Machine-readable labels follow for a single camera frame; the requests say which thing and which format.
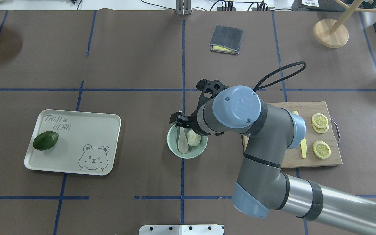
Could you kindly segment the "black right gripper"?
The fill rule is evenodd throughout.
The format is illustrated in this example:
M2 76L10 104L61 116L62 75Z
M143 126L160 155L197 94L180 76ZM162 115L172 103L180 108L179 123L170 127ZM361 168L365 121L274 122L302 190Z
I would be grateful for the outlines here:
M222 84L219 80L210 81L208 79L200 80L196 85L197 90L201 91L198 100L197 110L190 116L185 116L183 112L177 111L170 116L169 123L177 127L192 129L200 136L223 135L224 132L217 132L213 130L204 120L205 105L212 101L219 93L229 88Z

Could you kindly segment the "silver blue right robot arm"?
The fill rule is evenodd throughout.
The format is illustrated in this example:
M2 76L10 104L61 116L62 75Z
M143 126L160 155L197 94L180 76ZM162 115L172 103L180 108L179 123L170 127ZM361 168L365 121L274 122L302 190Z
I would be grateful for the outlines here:
M300 144L306 124L300 116L261 100L250 87L203 79L190 116L173 113L170 124L201 136L233 131L249 138L232 203L242 213L264 218L271 209L357 234L376 235L376 202L281 173L287 149Z

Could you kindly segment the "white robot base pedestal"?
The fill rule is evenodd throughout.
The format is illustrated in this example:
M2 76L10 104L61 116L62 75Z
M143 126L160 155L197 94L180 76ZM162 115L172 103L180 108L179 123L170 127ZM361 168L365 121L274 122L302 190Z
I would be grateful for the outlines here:
M144 225L139 235L224 235L224 225L188 224L188 225Z

